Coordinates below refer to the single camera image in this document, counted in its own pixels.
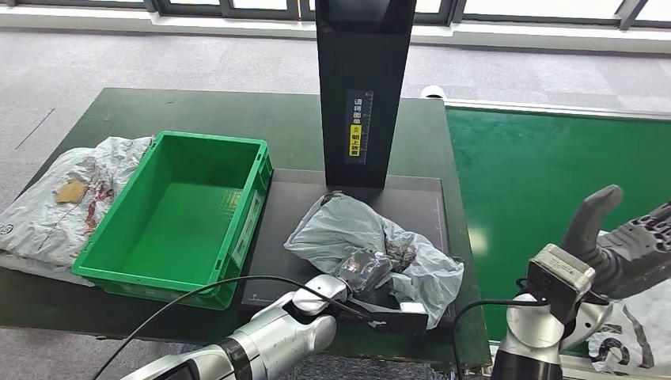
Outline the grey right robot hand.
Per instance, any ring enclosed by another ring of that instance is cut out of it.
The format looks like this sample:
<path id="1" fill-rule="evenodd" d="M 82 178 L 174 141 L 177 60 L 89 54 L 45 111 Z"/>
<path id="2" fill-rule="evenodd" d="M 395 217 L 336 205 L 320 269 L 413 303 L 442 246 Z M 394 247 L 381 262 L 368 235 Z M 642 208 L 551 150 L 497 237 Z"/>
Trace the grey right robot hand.
<path id="1" fill-rule="evenodd" d="M 670 278 L 670 202 L 600 234 L 604 217 L 623 199 L 611 184 L 586 197 L 562 249 L 596 272 L 591 291 L 613 300 L 638 295 Z"/>

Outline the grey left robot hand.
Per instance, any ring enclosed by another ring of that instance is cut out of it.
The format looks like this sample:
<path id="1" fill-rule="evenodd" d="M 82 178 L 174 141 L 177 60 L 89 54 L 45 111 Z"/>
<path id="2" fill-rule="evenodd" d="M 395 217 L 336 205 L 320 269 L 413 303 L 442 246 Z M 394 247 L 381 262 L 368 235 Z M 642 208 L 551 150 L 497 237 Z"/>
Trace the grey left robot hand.
<path id="1" fill-rule="evenodd" d="M 400 304 L 392 296 L 389 281 L 399 264 L 376 249 L 353 248 L 335 266 L 332 275 L 346 284 L 348 300 L 355 305 L 371 312 L 398 310 Z"/>

